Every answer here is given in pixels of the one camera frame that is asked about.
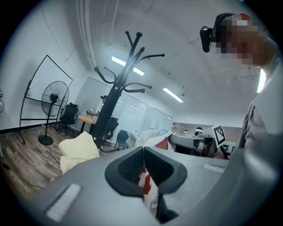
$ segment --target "chair backrest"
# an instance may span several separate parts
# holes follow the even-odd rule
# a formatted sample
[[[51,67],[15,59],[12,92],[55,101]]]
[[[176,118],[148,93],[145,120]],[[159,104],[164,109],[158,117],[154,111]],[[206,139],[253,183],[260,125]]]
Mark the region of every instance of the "chair backrest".
[[[66,106],[66,109],[65,109],[65,112],[62,118],[68,121],[74,121],[78,110],[79,110],[78,108],[72,107],[68,104]]]
[[[117,135],[117,142],[119,141],[126,141],[129,138],[129,134],[126,130],[120,130],[120,132]]]
[[[106,139],[110,139],[111,137],[113,137],[113,132],[114,130],[117,128],[117,126],[119,125],[118,122],[111,122],[108,124],[107,126],[107,134],[106,134]]]
[[[70,106],[71,106],[71,107],[74,107],[74,108],[77,108],[77,107],[78,107],[77,104],[73,104],[73,103],[70,103]]]

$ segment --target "yellow towel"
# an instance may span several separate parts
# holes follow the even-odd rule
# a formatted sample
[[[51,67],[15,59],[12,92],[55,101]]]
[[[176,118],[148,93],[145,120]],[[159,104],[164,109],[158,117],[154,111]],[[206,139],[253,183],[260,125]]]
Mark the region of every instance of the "yellow towel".
[[[63,140],[58,146],[64,154],[60,159],[63,174],[84,161],[99,157],[96,144],[87,132],[83,132],[74,139]]]

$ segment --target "fluorescent light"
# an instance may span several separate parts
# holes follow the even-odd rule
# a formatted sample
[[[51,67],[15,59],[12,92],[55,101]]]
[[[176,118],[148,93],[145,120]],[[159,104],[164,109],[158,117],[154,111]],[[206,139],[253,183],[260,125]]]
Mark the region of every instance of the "fluorescent light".
[[[258,83],[257,93],[260,93],[262,89],[264,88],[265,80],[266,80],[265,72],[261,69],[260,70],[260,82]]]
[[[133,107],[133,106],[131,106],[132,108],[135,108],[135,107]],[[135,108],[136,110],[139,110],[139,109],[137,109],[137,108]]]
[[[163,89],[166,93],[170,94],[172,97],[174,97],[177,101],[183,102],[179,97],[177,97],[175,94],[173,94],[169,89],[164,88]]]
[[[143,75],[145,74],[144,72],[142,72],[141,70],[139,70],[139,69],[137,69],[137,68],[134,68],[133,71],[134,71],[135,73],[138,73],[138,74],[141,75],[141,76],[143,76]]]
[[[126,65],[125,61],[120,60],[120,59],[118,59],[118,58],[116,58],[116,57],[114,57],[114,56],[112,57],[112,60],[113,60],[114,62],[120,64],[120,65],[123,65],[123,66]],[[137,68],[134,68],[133,71],[134,71],[135,73],[138,73],[138,74],[141,75],[141,76],[143,76],[143,75],[145,74],[144,72],[142,72],[141,70],[139,70],[139,69],[137,69]]]
[[[125,61],[122,61],[122,60],[120,60],[120,59],[118,59],[118,58],[116,58],[116,57],[114,57],[114,56],[112,57],[112,60],[113,60],[114,62],[120,64],[120,65],[123,65],[123,66],[126,65]]]

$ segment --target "black chair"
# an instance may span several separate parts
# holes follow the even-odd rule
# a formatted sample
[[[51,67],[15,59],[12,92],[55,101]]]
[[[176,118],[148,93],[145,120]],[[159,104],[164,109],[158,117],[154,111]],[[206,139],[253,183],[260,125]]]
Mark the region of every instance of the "black chair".
[[[117,122],[117,118],[113,118],[111,117],[107,126],[107,131],[106,131],[106,137],[105,139],[111,139],[113,137],[113,132],[114,130],[117,128],[117,126],[119,125],[119,123]],[[104,141],[104,144],[108,144],[109,146],[111,145],[108,141]]]
[[[74,133],[74,131],[71,129],[70,125],[75,124],[76,119],[78,117],[77,112],[78,112],[79,109],[77,108],[77,106],[78,105],[72,104],[72,103],[68,104],[66,106],[66,109],[65,109],[63,116],[62,116],[62,113],[63,113],[63,109],[62,109],[60,120],[61,120],[61,123],[64,124],[64,125],[59,126],[57,131],[59,131],[59,129],[65,129],[65,135],[67,135],[67,130]]]

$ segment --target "wooden floor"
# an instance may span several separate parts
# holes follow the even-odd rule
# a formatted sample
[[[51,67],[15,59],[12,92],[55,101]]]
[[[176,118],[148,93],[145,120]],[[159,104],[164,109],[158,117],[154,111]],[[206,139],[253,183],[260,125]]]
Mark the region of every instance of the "wooden floor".
[[[54,128],[49,127],[48,135],[54,140],[49,147],[52,154],[60,160],[63,155],[58,144],[65,139],[72,139],[79,135],[68,131],[57,133]],[[37,141],[37,135],[41,127],[22,130],[22,135],[26,144],[21,143],[21,139],[16,132],[0,135],[0,142],[4,158],[0,158],[0,167],[6,177],[11,190],[16,194],[30,200],[36,193],[46,187],[51,181],[62,175],[60,164],[51,154]]]

